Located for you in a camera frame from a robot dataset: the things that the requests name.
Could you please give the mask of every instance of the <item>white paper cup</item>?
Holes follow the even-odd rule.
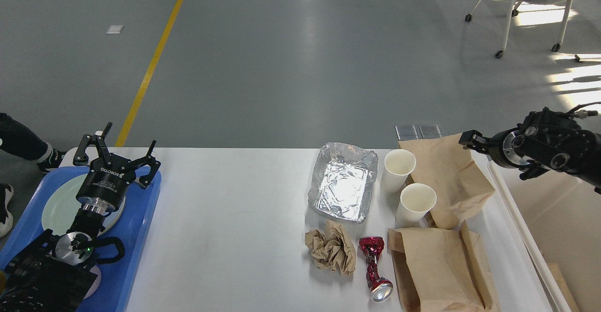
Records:
[[[418,221],[436,204],[433,188],[420,183],[407,185],[401,191],[401,201],[397,209],[397,222],[401,227],[417,226]]]
[[[380,186],[386,192],[397,192],[415,169],[415,156],[407,150],[392,150],[384,157],[384,172]]]

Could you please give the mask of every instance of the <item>floor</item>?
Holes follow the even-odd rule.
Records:
[[[573,60],[601,53],[601,0],[574,1],[560,53],[563,6],[521,6],[500,60],[505,3],[466,23],[476,1],[184,0],[125,145],[393,148],[399,124],[492,135],[601,100],[599,65]],[[64,150],[112,121],[114,145],[175,4],[0,0],[0,111]],[[19,217],[41,175],[0,168]]]

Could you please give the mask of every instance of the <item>shoe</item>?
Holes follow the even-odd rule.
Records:
[[[65,154],[66,153],[58,151],[57,149],[52,149],[50,156],[48,156],[48,158],[46,158],[42,162],[38,163],[39,170],[43,173],[48,173],[58,168],[58,166],[62,162],[62,159],[65,157]]]
[[[15,190],[8,184],[0,184],[0,238],[13,228],[13,215],[8,212],[8,202]]]

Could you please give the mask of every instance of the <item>brown paper bag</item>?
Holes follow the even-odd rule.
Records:
[[[388,230],[399,299],[406,312],[498,312],[480,235],[434,228]]]
[[[436,205],[430,213],[438,228],[452,229],[474,216],[494,193],[470,151],[459,145],[460,136],[399,141],[401,149],[415,155],[413,181],[436,192]]]

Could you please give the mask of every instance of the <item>black pants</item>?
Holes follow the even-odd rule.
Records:
[[[48,149],[46,143],[32,130],[6,113],[0,113],[0,139],[0,149],[27,160],[41,158]]]

